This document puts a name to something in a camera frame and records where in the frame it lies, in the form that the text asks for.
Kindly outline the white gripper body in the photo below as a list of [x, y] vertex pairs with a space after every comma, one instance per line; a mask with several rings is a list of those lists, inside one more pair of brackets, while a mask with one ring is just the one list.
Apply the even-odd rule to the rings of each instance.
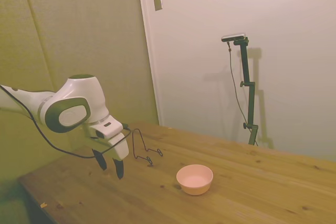
[[111, 158], [118, 161], [123, 160], [129, 154], [129, 148], [126, 140], [123, 140], [121, 126], [97, 126], [88, 127], [89, 146], [100, 153], [113, 146], [106, 152]]

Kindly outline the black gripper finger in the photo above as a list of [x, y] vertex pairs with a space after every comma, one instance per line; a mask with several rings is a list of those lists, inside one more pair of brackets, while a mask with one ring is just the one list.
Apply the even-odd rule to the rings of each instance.
[[123, 160], [118, 160], [113, 158], [112, 159], [115, 165], [115, 170], [116, 170], [116, 174], [117, 177], [119, 179], [122, 179], [124, 177], [124, 164], [123, 164]]
[[103, 154], [97, 150], [92, 149], [93, 155], [98, 163], [98, 165], [100, 166], [100, 168], [102, 170], [106, 170], [107, 169], [107, 164], [105, 161], [105, 158], [103, 156]]

